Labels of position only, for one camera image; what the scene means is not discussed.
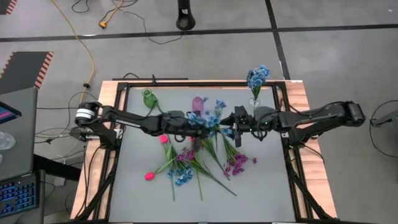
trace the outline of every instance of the floor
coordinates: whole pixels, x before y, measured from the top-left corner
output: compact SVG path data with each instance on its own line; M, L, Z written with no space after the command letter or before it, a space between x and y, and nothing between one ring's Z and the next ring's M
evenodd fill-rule
M127 72L140 77L242 79L247 70L260 64L270 68L272 79L303 80L314 108L352 100L370 118L378 105L398 95L395 0L192 0L196 33L164 45L143 37L142 20L132 14L117 12L108 28L101 29L98 21L114 7L111 0L88 0L90 10L80 14L71 10L76 1L55 1L77 34L85 35L84 42L93 53L96 73L90 93L94 96L99 95L103 80ZM75 9L85 10L84 1ZM148 32L163 35L153 37L159 42L179 37L175 0L139 1L124 10L144 17ZM54 52L38 106L66 106L70 97L81 91L90 75L90 58L73 40L68 24L51 1L18 0L11 15L0 16L0 30L0 65L13 51ZM79 98L72 99L71 105ZM376 116L394 108L396 105L387 105ZM38 111L36 130L65 127L67 114L66 110ZM319 138L331 192L342 220L395 223L398 160L373 148L368 124L339 128ZM373 129L374 141L384 152L398 155L396 132L390 124ZM35 152L55 158L73 145L74 139L62 138L51 145L36 145ZM74 151L82 147L78 144ZM67 182L57 189L46 214L65 211L63 202L71 192L68 204L72 204L75 186ZM62 212L47 216L45 222L67 219Z

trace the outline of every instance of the blue keyboard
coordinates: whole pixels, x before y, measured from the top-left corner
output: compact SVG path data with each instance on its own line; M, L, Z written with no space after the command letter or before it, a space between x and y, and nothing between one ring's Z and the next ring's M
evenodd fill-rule
M36 175L0 183L0 218L24 212L38 206Z

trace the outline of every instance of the screen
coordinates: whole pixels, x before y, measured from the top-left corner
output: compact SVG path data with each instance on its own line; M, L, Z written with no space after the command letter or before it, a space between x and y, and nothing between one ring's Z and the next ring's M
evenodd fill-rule
M0 124L16 119L21 116L21 113L10 108L9 106L0 103Z

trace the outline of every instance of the yellow cable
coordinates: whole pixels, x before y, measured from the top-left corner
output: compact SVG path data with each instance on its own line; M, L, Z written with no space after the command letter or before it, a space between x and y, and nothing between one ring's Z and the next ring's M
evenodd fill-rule
M87 84L90 84L90 82L92 81L93 76L94 76L94 58L93 58L93 55L91 54L90 50L88 50L88 47L85 45L85 43L83 43L83 41L81 41L81 40L79 39L79 37L77 36L77 34L76 34L76 32L75 32L75 30L74 30L72 24L70 23L70 21L68 20L68 18L66 17L66 15L62 12L62 10L58 7L57 3L55 3L54 0L51 0L51 2L52 2L52 4L54 4L54 6L61 12L62 16L63 16L63 17L65 18L65 20L68 22L68 24L69 24L71 30L73 31L73 35L75 35L76 40L78 40L81 44L83 44L83 46L84 46L85 49L87 50L88 54L90 55L90 59L91 59L91 74L90 74L90 77L89 77L89 79L88 79L88 81L87 81ZM87 90L87 87L85 87L85 88L83 89L83 93L81 94L81 98L80 98L79 104L83 101L83 97L85 96L86 90Z
M116 7L116 9L114 9L114 11L111 13L111 16L109 16L104 22L99 22L99 26L102 28L102 29L105 29L106 28L106 24L108 23L108 21L110 21L111 19L112 19L112 17L113 17L113 14L120 8L120 6L122 6L123 5L123 0L120 0L120 3L119 3L119 5Z

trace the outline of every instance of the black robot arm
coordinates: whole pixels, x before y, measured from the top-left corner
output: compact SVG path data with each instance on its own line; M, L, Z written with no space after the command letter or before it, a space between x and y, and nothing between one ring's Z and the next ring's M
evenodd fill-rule
M221 120L220 124L234 129L236 147L241 146L241 135L245 132L250 132L260 141L266 137L268 131L288 133L290 144L295 145L338 126L360 126L365 121L360 106L350 101L330 103L322 108L297 113L261 106L256 108L254 116L248 115L243 106L235 106L234 109L235 112ZM81 104L76 112L75 122L81 127L90 128L99 136L101 145L111 150L118 150L120 142L116 132L108 129L105 122L134 126L151 136L174 134L205 138L210 132L203 125L190 123L181 111L140 116L114 109L112 106L103 106L98 102ZM313 124L302 129L297 127L308 123Z

